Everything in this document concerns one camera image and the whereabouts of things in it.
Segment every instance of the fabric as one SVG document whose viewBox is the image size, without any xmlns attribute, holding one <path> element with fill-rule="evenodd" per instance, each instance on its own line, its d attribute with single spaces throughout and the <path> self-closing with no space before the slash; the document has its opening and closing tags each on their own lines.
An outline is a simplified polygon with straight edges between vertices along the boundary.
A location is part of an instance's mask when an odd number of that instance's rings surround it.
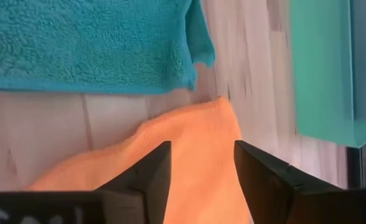
<svg viewBox="0 0 366 224">
<path fill-rule="evenodd" d="M 200 0 L 0 1 L 0 90 L 159 94 L 214 59 Z"/>
<path fill-rule="evenodd" d="M 147 121 L 117 145 L 62 162 L 27 190 L 94 190 L 170 140 L 171 188 L 164 223 L 249 223 L 233 161 L 234 141 L 240 138 L 232 107 L 219 98 Z"/>
</svg>

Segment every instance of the mint green towel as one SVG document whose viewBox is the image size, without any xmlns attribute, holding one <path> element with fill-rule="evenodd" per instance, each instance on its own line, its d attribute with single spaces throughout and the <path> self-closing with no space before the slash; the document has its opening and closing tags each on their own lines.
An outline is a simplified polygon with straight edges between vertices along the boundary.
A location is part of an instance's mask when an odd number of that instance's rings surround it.
<svg viewBox="0 0 366 224">
<path fill-rule="evenodd" d="M 192 90 L 214 59 L 200 0 L 0 0 L 0 90 Z"/>
</svg>

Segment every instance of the folded towel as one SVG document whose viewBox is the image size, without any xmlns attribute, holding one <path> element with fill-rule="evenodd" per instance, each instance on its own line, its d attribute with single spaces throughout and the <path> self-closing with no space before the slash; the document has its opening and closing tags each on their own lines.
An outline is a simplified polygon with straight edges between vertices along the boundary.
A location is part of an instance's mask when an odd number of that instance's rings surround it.
<svg viewBox="0 0 366 224">
<path fill-rule="evenodd" d="M 214 58 L 200 0 L 0 1 L 0 90 L 193 89 Z"/>
<path fill-rule="evenodd" d="M 234 141 L 240 138 L 232 107 L 219 98 L 147 121 L 117 145 L 62 162 L 27 190 L 97 189 L 170 140 L 171 187 L 164 223 L 249 223 L 233 160 Z"/>
</svg>

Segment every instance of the towel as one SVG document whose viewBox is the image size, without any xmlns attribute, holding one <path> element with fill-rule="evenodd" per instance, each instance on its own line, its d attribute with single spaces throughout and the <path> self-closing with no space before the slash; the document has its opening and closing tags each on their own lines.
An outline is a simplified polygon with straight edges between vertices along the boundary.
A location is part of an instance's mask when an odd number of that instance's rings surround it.
<svg viewBox="0 0 366 224">
<path fill-rule="evenodd" d="M 164 223 L 250 222 L 233 160 L 241 139 L 228 100 L 179 108 L 143 123 L 125 141 L 60 163 L 27 190 L 94 190 L 172 141 L 171 186 Z"/>
<path fill-rule="evenodd" d="M 192 90 L 214 59 L 200 0 L 0 0 L 0 90 Z"/>
</svg>

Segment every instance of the wooden floor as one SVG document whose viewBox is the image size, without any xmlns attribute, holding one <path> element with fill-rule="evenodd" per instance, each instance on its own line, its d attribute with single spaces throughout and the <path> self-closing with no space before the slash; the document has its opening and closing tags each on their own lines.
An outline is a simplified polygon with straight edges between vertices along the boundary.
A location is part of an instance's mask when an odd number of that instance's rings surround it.
<svg viewBox="0 0 366 224">
<path fill-rule="evenodd" d="M 287 2 L 205 0 L 217 62 L 199 66 L 193 93 L 0 92 L 0 190 L 26 186 L 68 156 L 119 142 L 146 119 L 218 95 L 232 102 L 244 140 L 345 187 L 345 151 L 296 132 Z"/>
</svg>

